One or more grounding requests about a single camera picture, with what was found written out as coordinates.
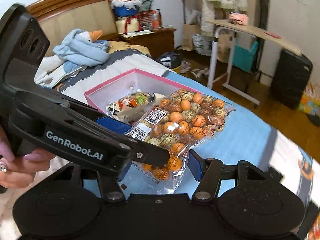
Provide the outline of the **person's left hand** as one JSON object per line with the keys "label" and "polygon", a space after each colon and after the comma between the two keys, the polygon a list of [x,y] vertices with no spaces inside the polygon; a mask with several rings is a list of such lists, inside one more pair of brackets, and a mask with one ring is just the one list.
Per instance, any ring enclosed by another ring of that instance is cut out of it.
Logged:
{"label": "person's left hand", "polygon": [[37,172],[47,171],[55,155],[41,148],[30,154],[15,157],[7,136],[1,129],[1,186],[22,189],[34,182]]}

